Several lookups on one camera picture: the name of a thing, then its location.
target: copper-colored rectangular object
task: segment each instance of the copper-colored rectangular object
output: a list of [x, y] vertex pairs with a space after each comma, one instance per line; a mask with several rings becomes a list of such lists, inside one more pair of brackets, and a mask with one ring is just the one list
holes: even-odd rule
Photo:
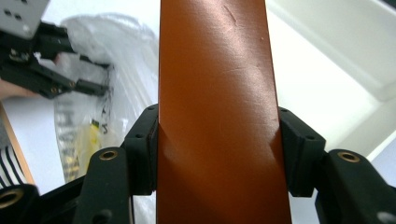
[[290, 223], [262, 0], [162, 0], [158, 223]]

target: black and white striped cloth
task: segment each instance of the black and white striped cloth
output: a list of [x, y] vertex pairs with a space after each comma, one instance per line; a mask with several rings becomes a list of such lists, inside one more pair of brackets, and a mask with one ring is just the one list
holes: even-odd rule
[[12, 147], [0, 148], [0, 189], [26, 183]]

